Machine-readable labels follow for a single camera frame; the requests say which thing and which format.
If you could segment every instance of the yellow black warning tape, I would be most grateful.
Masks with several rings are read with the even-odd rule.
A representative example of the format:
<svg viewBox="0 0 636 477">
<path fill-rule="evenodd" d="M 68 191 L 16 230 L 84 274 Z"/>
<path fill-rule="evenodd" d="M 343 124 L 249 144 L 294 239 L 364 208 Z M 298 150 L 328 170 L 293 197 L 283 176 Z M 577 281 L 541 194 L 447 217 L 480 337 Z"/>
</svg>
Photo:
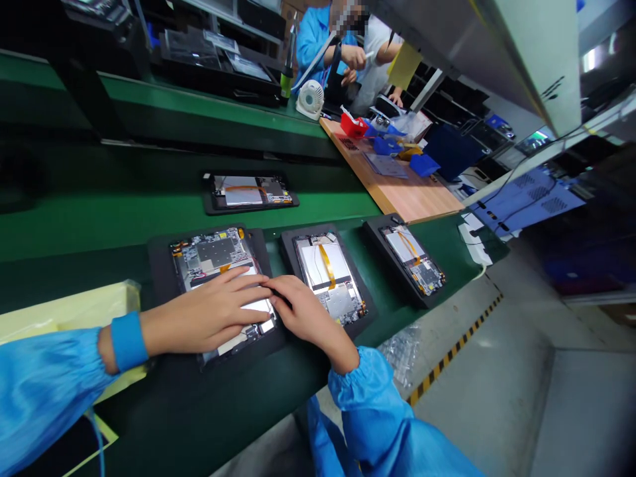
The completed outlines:
<svg viewBox="0 0 636 477">
<path fill-rule="evenodd" d="M 415 407 L 415 404 L 420 400 L 422 396 L 424 396 L 424 393 L 431 387 L 431 384 L 435 382 L 435 380 L 439 377 L 439 375 L 442 373 L 444 368 L 446 368 L 451 363 L 451 360 L 455 356 L 457 356 L 457 353 L 459 353 L 459 350 L 463 348 L 464 346 L 466 346 L 466 343 L 468 342 L 468 340 L 472 338 L 472 336 L 479 329 L 482 323 L 486 320 L 486 318 L 490 316 L 490 314 L 495 309 L 495 307 L 499 305 L 499 303 L 501 303 L 503 299 L 504 299 L 504 295 L 500 292 L 499 296 L 497 296 L 497 298 L 493 300 L 492 304 L 487 308 L 487 310 L 485 310 L 485 312 L 482 313 L 482 315 L 478 318 L 478 320 L 475 321 L 475 323 L 473 323 L 473 325 L 468 329 L 467 332 L 465 332 L 465 334 L 459 339 L 459 341 L 455 343 L 455 345 L 450 349 L 450 351 L 444 355 L 444 359 L 442 359 L 437 364 L 437 366 L 433 368 L 433 370 L 422 381 L 422 383 L 415 389 L 415 391 L 413 391 L 413 393 L 406 398 L 406 402 L 411 407 Z"/>
</svg>

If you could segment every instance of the orange ribbon cable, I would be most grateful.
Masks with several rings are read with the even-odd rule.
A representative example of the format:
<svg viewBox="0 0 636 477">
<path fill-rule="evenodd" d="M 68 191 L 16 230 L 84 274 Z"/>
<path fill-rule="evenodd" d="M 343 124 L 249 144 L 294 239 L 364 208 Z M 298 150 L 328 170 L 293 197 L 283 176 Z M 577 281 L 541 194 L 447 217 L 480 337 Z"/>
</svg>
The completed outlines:
<svg viewBox="0 0 636 477">
<path fill-rule="evenodd" d="M 237 189 L 251 189 L 251 190 L 258 189 L 264 195 L 267 195 L 267 192 L 265 191 L 265 189 L 263 187 L 258 187 L 257 185 L 232 185 L 231 187 L 225 188 L 226 191 L 237 190 Z"/>
<path fill-rule="evenodd" d="M 411 248 L 411 255 L 413 255 L 413 258 L 415 259 L 415 266 L 418 266 L 422 262 L 422 259 L 419 257 L 419 255 L 415 251 L 415 247 L 409 241 L 409 239 L 402 234 L 402 232 L 398 231 L 397 233 L 399 234 L 399 237 L 402 239 L 402 242 L 404 242 L 404 245 L 408 245 L 408 247 Z"/>
<path fill-rule="evenodd" d="M 325 247 L 323 247 L 323 245 L 320 244 L 318 248 L 320 248 L 320 255 L 323 256 L 323 262 L 325 263 L 325 267 L 327 269 L 327 273 L 331 281 L 331 285 L 329 286 L 329 289 L 333 290 L 334 288 L 336 288 L 336 278 L 333 275 L 333 267 L 331 266 L 331 262 L 329 262 L 329 257 L 327 256 L 327 251 L 325 250 Z"/>
</svg>

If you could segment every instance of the power strip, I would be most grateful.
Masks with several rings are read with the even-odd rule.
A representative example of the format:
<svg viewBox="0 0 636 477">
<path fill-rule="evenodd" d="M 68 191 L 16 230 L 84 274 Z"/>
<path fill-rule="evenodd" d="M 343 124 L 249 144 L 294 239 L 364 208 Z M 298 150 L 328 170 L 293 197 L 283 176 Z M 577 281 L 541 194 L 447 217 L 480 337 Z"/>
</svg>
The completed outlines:
<svg viewBox="0 0 636 477">
<path fill-rule="evenodd" d="M 475 263 L 485 266 L 492 265 L 492 260 L 490 259 L 490 255 L 486 252 L 486 247 L 482 244 L 482 239 L 473 237 L 470 234 L 474 229 L 467 223 L 461 224 L 458 229 Z"/>
</svg>

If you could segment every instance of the workbench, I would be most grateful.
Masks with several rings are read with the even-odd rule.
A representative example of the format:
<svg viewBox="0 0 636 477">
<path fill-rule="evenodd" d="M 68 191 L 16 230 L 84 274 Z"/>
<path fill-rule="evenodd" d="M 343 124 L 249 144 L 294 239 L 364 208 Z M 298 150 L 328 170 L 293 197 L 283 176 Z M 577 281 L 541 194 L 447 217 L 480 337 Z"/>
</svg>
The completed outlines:
<svg viewBox="0 0 636 477">
<path fill-rule="evenodd" d="M 299 156 L 299 160 L 341 162 L 338 150 L 317 122 L 286 107 L 267 108 L 178 87 L 168 80 L 148 81 L 100 74 L 126 131 L 139 142 L 194 143 Z M 74 140 L 91 125 L 44 60 L 0 53 L 0 123 L 56 129 Z"/>
<path fill-rule="evenodd" d="M 347 166 L 211 158 L 104 146 L 32 146 L 52 189 L 30 211 L 0 215 L 9 238 L 0 252 L 0 313 L 126 279 L 138 282 L 142 309 L 156 303 L 146 249 L 151 237 L 241 222 L 261 227 L 273 275 L 289 273 L 280 254 L 282 231 L 334 222 L 368 287 L 377 318 L 356 343 L 378 346 L 420 318 L 406 303 L 384 261 L 362 233 L 380 214 Z M 299 207 L 208 217 L 197 172 L 219 167 L 283 170 Z M 411 226 L 446 272 L 444 301 L 480 272 L 451 215 Z M 507 248 L 490 231 L 482 240 L 494 261 Z M 105 451 L 109 475 L 208 476 L 327 383 L 329 362 L 314 346 L 293 340 L 240 370 L 199 373 L 195 357 L 163 356 L 148 376 L 95 410 L 119 435 Z M 76 475 L 96 475 L 97 460 Z"/>
</svg>

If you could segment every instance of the blue wristband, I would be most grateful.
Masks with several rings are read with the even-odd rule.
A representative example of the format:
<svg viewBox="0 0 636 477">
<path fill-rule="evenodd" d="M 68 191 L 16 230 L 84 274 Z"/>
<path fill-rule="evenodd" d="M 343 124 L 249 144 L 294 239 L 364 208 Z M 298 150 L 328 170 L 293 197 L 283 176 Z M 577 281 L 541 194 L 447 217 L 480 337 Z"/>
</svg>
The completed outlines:
<svg viewBox="0 0 636 477">
<path fill-rule="evenodd" d="M 128 371 L 148 360 L 139 313 L 136 311 L 115 318 L 111 323 L 111 336 L 119 372 Z"/>
</svg>

